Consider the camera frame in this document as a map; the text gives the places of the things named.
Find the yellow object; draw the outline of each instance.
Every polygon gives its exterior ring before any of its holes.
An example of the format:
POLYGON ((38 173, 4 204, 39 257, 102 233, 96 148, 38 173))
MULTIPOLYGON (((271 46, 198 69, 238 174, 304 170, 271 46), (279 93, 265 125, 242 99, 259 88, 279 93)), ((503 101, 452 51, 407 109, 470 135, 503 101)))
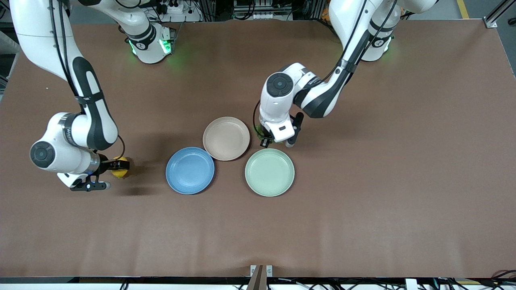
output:
POLYGON ((457 5, 459 5, 460 15, 462 19, 469 19, 470 15, 467 13, 466 4, 464 4, 464 0, 457 0, 457 5))
MULTIPOLYGON (((120 157, 120 159, 118 160, 123 160, 123 161, 128 161, 127 159, 125 159, 125 157, 120 157)), ((113 173, 113 175, 116 177, 116 178, 122 178, 124 177, 126 174, 127 174, 127 169, 118 169, 118 170, 112 170, 111 173, 113 173)))
POLYGON ((321 19, 323 19, 326 22, 330 21, 330 16, 328 14, 328 8, 325 8, 322 12, 323 13, 322 13, 321 19))

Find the yellow tape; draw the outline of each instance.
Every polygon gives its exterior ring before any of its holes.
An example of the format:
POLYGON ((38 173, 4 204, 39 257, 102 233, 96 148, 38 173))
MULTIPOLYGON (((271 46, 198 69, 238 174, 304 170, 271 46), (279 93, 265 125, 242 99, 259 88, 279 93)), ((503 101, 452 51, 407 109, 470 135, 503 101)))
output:
POLYGON ((457 5, 459 5, 459 10, 460 10, 462 19, 469 19, 470 16, 467 13, 466 5, 464 4, 464 0, 457 0, 457 5))

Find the blue plate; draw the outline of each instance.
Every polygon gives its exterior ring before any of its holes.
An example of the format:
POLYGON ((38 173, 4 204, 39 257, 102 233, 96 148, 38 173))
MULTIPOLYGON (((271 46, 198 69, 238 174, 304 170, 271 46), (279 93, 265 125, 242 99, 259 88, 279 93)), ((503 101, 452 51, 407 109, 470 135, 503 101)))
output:
POLYGON ((168 160, 165 175, 173 190, 193 195, 205 189, 213 179, 215 164, 208 152, 197 148, 183 148, 168 160))

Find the brown mat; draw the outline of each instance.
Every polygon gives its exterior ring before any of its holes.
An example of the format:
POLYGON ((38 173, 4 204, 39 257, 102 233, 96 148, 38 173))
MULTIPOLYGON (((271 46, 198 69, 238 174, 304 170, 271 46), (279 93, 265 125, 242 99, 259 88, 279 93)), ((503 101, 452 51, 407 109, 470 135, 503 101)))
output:
MULTIPOLYGON (((330 116, 305 119, 292 188, 252 192, 244 166, 216 161, 203 193, 165 180, 169 157, 202 146, 222 116, 250 127, 268 75, 299 61, 319 76, 341 45, 322 25, 185 24, 156 65, 116 25, 75 26, 132 158, 109 191, 76 193, 30 163, 67 83, 21 57, 0 104, 0 275, 488 277, 514 268, 516 82, 482 21, 402 21, 380 61, 362 63, 330 116)), ((120 144, 110 148, 115 156, 120 144)))

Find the light green plate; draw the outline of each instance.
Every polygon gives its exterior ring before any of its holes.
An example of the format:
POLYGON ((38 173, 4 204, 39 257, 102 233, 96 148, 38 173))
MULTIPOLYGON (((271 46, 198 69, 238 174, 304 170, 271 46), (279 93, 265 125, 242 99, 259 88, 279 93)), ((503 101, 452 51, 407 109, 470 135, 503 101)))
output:
POLYGON ((264 197, 275 197, 287 191, 294 182, 294 175, 292 160, 276 149, 262 149, 246 164, 247 184, 264 197))

